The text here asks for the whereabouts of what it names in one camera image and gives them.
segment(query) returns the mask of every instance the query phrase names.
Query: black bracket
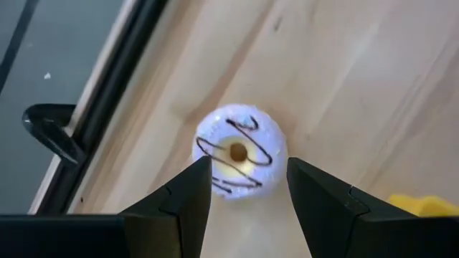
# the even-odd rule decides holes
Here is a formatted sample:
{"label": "black bracket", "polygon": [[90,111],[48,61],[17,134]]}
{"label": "black bracket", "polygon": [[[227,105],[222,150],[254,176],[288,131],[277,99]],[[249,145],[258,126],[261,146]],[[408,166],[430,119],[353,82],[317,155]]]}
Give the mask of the black bracket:
{"label": "black bracket", "polygon": [[75,105],[36,104],[24,111],[22,124],[40,143],[57,154],[69,167],[85,160],[78,144],[64,131],[70,122]]}

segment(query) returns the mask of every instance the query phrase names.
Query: white frosting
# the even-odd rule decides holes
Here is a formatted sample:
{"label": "white frosting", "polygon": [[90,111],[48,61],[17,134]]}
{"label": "white frosting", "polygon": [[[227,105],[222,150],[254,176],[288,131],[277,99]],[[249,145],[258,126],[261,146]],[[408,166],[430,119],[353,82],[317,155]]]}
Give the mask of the white frosting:
{"label": "white frosting", "polygon": [[[231,125],[227,119],[238,125]],[[246,147],[248,152],[246,161],[234,162],[230,158],[229,147],[234,143],[241,143]],[[194,161],[206,155],[202,149],[215,158],[231,164],[228,166],[215,158],[212,159],[212,190],[227,199],[267,194],[282,178],[285,178],[287,166],[285,136],[278,124],[255,106],[231,104],[208,114],[198,125],[194,136]],[[268,156],[272,158],[271,164],[268,164],[270,160]]]}

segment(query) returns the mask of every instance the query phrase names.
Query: wood grain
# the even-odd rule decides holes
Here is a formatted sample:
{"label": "wood grain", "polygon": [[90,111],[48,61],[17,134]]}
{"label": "wood grain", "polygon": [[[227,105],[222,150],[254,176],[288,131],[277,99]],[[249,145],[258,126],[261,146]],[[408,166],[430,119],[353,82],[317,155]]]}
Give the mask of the wood grain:
{"label": "wood grain", "polygon": [[[459,204],[458,18],[456,0],[180,1],[75,212],[117,212],[167,182],[199,121],[231,102],[269,113],[290,156],[381,199]],[[285,182],[264,199],[212,199],[202,257],[307,255]]]}

